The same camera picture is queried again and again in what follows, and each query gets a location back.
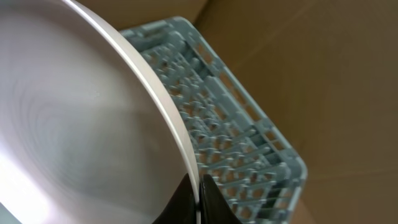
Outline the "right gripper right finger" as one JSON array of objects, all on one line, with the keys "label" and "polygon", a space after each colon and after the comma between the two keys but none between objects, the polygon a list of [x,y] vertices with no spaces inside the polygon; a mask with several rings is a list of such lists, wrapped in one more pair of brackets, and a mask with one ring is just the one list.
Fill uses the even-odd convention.
[{"label": "right gripper right finger", "polygon": [[200,213],[202,224],[242,224],[209,174],[200,180]]}]

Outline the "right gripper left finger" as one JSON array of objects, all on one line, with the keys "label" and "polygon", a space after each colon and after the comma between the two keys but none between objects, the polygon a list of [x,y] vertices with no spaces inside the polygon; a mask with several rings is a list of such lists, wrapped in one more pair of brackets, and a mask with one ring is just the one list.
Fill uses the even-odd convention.
[{"label": "right gripper left finger", "polygon": [[196,223],[196,201],[189,175],[185,174],[168,204],[152,224]]}]

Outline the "white round plate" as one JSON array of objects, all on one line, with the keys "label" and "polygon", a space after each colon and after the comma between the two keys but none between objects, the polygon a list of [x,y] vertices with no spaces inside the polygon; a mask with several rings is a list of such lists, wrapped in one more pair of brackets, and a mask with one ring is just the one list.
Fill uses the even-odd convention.
[{"label": "white round plate", "polygon": [[141,54],[76,1],[1,2],[1,203],[21,223],[152,223],[198,168]]}]

